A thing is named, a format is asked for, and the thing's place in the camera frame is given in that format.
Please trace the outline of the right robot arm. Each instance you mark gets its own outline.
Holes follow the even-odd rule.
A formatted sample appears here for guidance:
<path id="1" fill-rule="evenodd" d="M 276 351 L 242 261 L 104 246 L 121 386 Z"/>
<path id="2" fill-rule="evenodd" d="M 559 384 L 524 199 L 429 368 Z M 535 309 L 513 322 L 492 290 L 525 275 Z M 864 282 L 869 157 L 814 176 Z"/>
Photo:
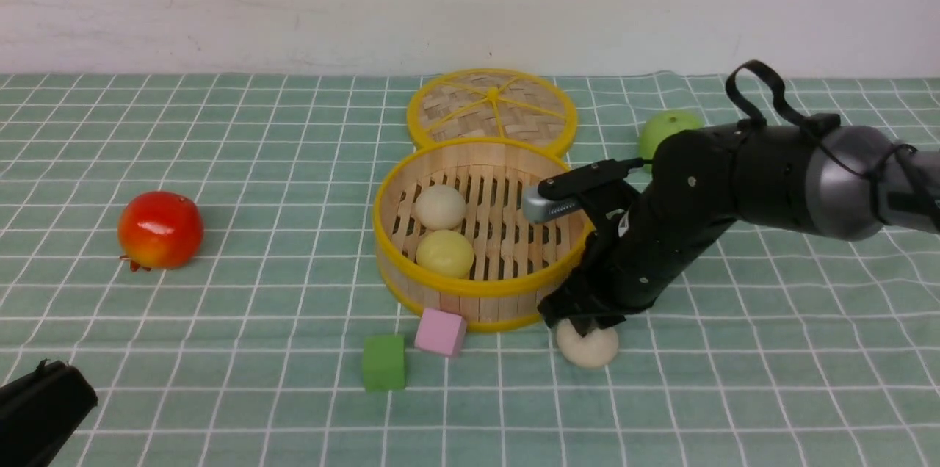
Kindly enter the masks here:
<path id="1" fill-rule="evenodd" d="M 770 66 L 748 61 L 784 120 L 768 123 L 739 92 L 743 119 L 682 130 L 651 159 L 604 159 L 548 177 L 524 194 L 524 216 L 551 222 L 583 211 L 593 224 L 580 261 L 538 303 L 548 327 L 581 336 L 654 305 L 732 224 L 747 222 L 859 242 L 893 225 L 937 233 L 938 153 L 892 142 L 835 113 L 805 116 Z"/>

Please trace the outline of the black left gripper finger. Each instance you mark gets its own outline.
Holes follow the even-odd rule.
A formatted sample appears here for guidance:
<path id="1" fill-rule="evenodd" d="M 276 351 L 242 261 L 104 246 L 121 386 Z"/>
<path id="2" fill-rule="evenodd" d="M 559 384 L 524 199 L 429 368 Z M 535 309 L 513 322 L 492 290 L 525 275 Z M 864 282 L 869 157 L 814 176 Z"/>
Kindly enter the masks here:
<path id="1" fill-rule="evenodd" d="M 97 404 L 96 390 L 77 367 L 41 361 L 2 386 L 1 465 L 51 465 Z"/>

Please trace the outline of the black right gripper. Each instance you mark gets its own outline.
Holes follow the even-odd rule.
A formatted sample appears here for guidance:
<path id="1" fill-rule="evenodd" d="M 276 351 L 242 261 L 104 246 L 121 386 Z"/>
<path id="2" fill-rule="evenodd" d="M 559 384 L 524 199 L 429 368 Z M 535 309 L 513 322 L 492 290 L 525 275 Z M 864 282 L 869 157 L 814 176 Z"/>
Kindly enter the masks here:
<path id="1" fill-rule="evenodd" d="M 576 198 L 593 226 L 577 266 L 538 303 L 546 326 L 570 320 L 585 336 L 644 312 L 735 221 L 725 160 L 662 160 L 638 192 L 626 177 L 641 163 L 605 159 L 538 183 L 548 199 Z"/>

